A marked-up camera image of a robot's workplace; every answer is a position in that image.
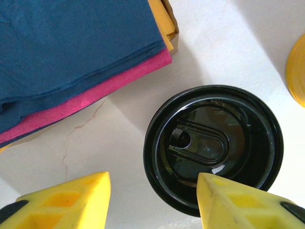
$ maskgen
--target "yellow object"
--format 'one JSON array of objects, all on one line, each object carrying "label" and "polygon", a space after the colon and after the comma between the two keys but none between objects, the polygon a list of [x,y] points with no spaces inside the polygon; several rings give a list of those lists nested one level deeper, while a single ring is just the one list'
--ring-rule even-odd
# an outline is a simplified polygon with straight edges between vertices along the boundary
[{"label": "yellow object", "polygon": [[34,192],[0,229],[102,229],[110,200],[108,172],[95,173]]},{"label": "yellow object", "polygon": [[199,174],[197,199],[204,229],[305,229],[290,200],[216,175]]},{"label": "yellow object", "polygon": [[2,153],[2,152],[3,152],[6,148],[8,148],[8,147],[10,147],[10,144],[8,144],[8,145],[6,145],[6,146],[0,148],[0,153]]},{"label": "yellow object", "polygon": [[175,26],[170,16],[168,15],[160,0],[148,0],[148,3],[151,7],[154,19],[158,25],[160,34],[162,35],[167,49],[169,51],[173,50],[173,46],[169,37],[167,36],[175,32]]},{"label": "yellow object", "polygon": [[305,35],[297,41],[289,54],[286,80],[294,99],[305,107]]}]

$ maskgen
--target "stack of napkins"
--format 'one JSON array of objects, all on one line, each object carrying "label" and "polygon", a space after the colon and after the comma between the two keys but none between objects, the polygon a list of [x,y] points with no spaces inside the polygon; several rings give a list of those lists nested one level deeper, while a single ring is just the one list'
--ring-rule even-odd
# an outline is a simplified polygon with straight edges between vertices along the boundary
[{"label": "stack of napkins", "polygon": [[147,1],[1,1],[0,147],[171,60]]}]

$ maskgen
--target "white surface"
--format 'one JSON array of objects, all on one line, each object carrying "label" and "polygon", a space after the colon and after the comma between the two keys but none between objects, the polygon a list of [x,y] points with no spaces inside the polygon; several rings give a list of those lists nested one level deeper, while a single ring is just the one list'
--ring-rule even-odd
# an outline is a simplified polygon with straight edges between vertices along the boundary
[{"label": "white surface", "polygon": [[173,64],[0,154],[0,208],[19,195],[109,171],[107,229],[201,228],[200,219],[179,213],[154,193],[142,148],[157,109],[176,93],[203,84],[241,87],[272,109],[283,131],[285,155],[270,192],[305,207],[305,109],[282,80],[289,51],[305,32],[304,0],[171,3],[180,27]]}]

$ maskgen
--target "black lid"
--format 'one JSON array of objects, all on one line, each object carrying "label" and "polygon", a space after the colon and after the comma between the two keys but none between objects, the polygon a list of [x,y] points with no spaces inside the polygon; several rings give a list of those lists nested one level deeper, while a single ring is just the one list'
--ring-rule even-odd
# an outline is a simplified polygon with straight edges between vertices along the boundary
[{"label": "black lid", "polygon": [[165,202],[200,216],[200,172],[268,190],[283,148],[280,126],[259,98],[231,86],[202,86],[177,94],[155,114],[146,133],[144,167]]}]

